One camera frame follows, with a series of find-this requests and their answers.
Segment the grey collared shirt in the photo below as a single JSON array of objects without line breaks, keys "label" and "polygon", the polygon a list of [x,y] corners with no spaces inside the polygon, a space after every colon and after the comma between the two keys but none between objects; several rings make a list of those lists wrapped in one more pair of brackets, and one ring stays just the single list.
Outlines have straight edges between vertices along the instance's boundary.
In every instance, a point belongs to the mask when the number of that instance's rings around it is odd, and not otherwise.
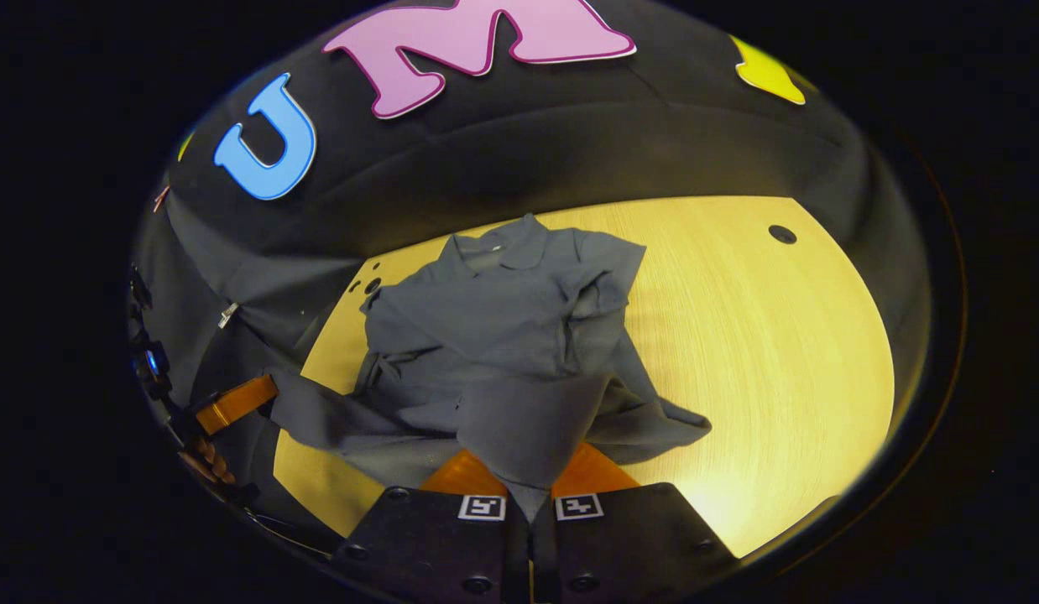
[{"label": "grey collared shirt", "polygon": [[534,520],[580,444],[627,466],[711,431],[658,394],[627,332],[645,254],[530,215],[454,234],[363,301],[352,389],[273,371],[271,420],[383,485],[420,485],[467,450]]}]

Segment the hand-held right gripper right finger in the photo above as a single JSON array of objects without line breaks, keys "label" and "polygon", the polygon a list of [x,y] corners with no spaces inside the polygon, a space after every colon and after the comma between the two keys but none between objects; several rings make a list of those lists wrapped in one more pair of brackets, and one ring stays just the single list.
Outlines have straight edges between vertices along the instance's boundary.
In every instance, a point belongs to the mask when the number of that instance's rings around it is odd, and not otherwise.
[{"label": "hand-held right gripper right finger", "polygon": [[738,568],[676,485],[641,485],[588,443],[532,524],[535,603],[681,603]]}]

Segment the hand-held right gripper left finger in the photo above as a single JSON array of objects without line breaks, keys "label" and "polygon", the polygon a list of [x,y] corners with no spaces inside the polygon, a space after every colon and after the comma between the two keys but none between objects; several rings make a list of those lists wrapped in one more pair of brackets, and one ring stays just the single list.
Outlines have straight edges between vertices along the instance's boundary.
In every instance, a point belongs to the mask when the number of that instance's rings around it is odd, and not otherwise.
[{"label": "hand-held right gripper left finger", "polygon": [[398,603],[527,603],[528,536],[504,483],[461,450],[417,488],[387,488],[331,566]]}]

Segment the black backdrop cloth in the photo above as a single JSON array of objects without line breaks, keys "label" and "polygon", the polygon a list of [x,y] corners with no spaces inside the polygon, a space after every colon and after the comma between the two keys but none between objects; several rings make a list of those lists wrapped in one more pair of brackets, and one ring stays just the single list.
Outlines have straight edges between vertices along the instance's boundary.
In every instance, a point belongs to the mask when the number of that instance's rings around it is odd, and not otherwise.
[{"label": "black backdrop cloth", "polygon": [[[656,0],[351,17],[209,107],[154,199],[132,265],[191,414],[273,371],[348,393],[363,301],[454,234],[530,215],[643,245],[627,332],[658,394],[712,428],[616,464],[676,485],[735,554],[869,474],[927,358],[927,248],[883,149],[798,72]],[[392,485],[298,443],[273,402],[202,432],[235,485],[160,432],[259,528],[346,539]]]}]

